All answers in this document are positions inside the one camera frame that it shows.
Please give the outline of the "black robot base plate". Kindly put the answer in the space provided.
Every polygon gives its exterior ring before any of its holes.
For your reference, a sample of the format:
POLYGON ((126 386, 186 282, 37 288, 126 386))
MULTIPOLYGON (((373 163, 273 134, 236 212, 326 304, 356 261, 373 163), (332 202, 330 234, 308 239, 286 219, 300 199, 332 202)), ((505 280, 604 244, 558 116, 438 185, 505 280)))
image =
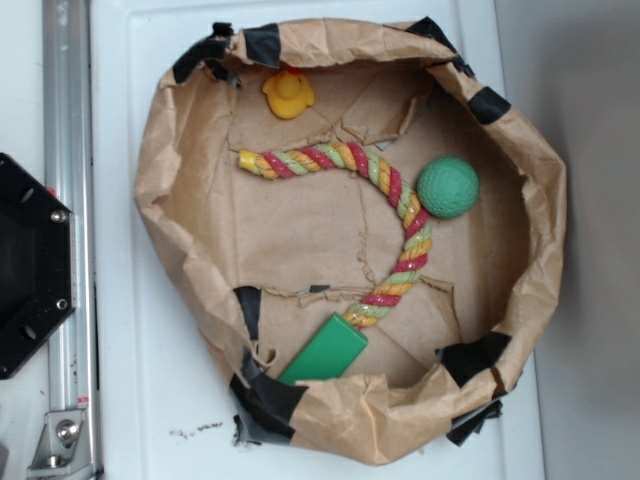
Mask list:
POLYGON ((72 212, 1 155, 1 378, 12 378, 74 311, 72 212))

